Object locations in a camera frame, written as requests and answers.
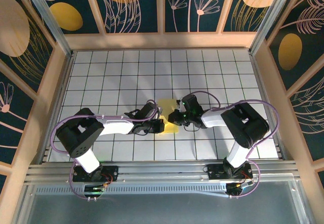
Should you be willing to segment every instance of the yellow sponge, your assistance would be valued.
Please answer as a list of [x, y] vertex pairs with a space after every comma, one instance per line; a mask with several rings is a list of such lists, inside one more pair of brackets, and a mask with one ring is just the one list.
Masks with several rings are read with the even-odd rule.
[[160, 119], [164, 121], [164, 131], [161, 133], [178, 133], [177, 125], [168, 122], [168, 116], [178, 108], [177, 100], [175, 99], [159, 99], [157, 104], [162, 108]]

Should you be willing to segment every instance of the white grid table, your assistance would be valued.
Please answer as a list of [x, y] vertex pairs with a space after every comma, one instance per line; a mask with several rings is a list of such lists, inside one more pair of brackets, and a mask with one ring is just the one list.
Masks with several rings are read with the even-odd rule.
[[[152, 50], [78, 52], [61, 107], [62, 120], [87, 107], [95, 114], [121, 115], [140, 109], [148, 99], [180, 99], [194, 91], [214, 94], [222, 106], [261, 99], [247, 50]], [[217, 102], [197, 94], [204, 109]], [[252, 106], [266, 119], [262, 104]], [[99, 161], [223, 159], [234, 139], [227, 127], [146, 136], [104, 135], [93, 145]], [[55, 139], [55, 145], [63, 146]], [[273, 139], [250, 158], [278, 158]], [[52, 149], [47, 161], [71, 161]]]

